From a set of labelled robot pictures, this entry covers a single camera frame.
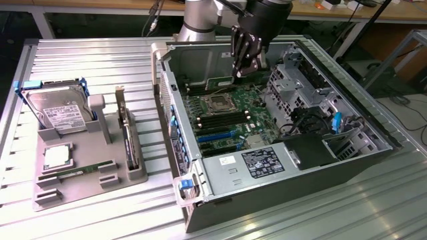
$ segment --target motherboard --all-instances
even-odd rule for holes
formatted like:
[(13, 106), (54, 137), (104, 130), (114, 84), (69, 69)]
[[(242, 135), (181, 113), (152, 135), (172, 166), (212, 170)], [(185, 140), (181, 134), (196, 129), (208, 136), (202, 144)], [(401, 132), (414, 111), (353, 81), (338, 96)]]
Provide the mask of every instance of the motherboard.
[(277, 138), (280, 132), (264, 97), (254, 84), (233, 84), (209, 94), (182, 94), (202, 157), (265, 146)]

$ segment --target green circuit board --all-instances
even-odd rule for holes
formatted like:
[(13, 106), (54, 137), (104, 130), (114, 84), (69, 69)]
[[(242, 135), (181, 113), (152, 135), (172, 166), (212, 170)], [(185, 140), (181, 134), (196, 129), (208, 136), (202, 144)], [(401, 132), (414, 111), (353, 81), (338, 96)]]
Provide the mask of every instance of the green circuit board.
[(248, 145), (245, 144), (245, 139), (248, 136), (260, 135), (265, 145), (268, 145), (273, 139), (278, 136), (278, 128), (273, 123), (273, 119), (265, 107), (261, 106), (262, 100), (260, 99), (260, 95), (254, 87), (249, 87), (248, 85), (237, 87), (234, 90), (221, 93), (213, 93), (210, 95), (200, 95), (200, 96), (186, 96), (182, 95), (182, 102), (186, 109), (186, 115), (189, 118), (192, 130), (196, 133), (200, 131), (197, 127), (196, 118), (200, 116), (210, 116), (214, 113), (209, 112), (209, 104), (206, 103), (206, 97), (222, 96), (232, 100), (233, 112), (240, 112), (246, 110), (250, 116), (249, 120), (244, 123), (226, 125), (230, 131), (234, 131), (233, 137), (218, 139), (209, 141), (206, 143), (198, 143), (198, 147), (202, 150), (214, 150), (225, 147), (232, 147), (240, 145), (238, 149), (248, 149)]

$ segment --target floor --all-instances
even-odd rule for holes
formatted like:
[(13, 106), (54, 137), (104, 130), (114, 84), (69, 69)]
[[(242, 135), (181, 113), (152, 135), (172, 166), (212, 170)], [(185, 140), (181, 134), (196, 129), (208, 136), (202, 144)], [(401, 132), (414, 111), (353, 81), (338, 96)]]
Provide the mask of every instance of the floor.
[[(50, 13), (47, 19), (58, 39), (126, 38), (141, 36), (141, 23), (146, 21), (146, 16)], [(161, 17), (158, 27), (150, 36), (170, 36), (180, 31), (181, 24), (182, 17)], [(0, 12), (0, 29), (2, 29), (0, 34), (0, 110), (2, 111), (23, 40), (39, 38), (39, 34), (31, 16), (23, 12)], [(306, 34), (326, 49), (336, 40), (334, 32), (338, 30), (338, 22), (289, 20), (281, 34)], [(229, 35), (229, 33), (228, 28), (217, 27), (217, 35)], [(340, 42), (332, 48), (332, 53), (338, 45)], [(366, 59), (372, 59), (370, 55), (357, 47), (346, 58), (346, 60)]]

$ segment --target power supply label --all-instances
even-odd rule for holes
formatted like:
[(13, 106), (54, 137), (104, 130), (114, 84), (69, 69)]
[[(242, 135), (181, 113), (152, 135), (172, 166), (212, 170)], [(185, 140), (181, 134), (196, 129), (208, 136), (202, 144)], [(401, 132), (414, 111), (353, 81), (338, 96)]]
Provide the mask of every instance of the power supply label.
[(77, 105), (45, 108), (42, 111), (56, 130), (72, 129), (85, 125)]
[(272, 147), (241, 153), (241, 157), (250, 176), (254, 179), (285, 170)]

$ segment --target gray parts tray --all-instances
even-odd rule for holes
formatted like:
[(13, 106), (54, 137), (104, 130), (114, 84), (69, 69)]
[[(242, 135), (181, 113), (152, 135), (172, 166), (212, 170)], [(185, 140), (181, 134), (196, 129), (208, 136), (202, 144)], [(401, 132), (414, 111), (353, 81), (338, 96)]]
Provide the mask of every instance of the gray parts tray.
[[(136, 134), (132, 116), (132, 141), (138, 156), (138, 168), (129, 170), (126, 165), (126, 152), (122, 130), (118, 126), (118, 115), (105, 116), (105, 123), (110, 135), (110, 144), (105, 144), (105, 138), (100, 127), (90, 131), (69, 133), (61, 138), (46, 135), (47, 129), (39, 130), (37, 136), (35, 167), (33, 178), (31, 208), (39, 211), (65, 203), (73, 202), (93, 195), (121, 189), (142, 183), (148, 179), (138, 138)], [(58, 145), (70, 144), (72, 168), (57, 167), (57, 171), (43, 170), (45, 149)]]

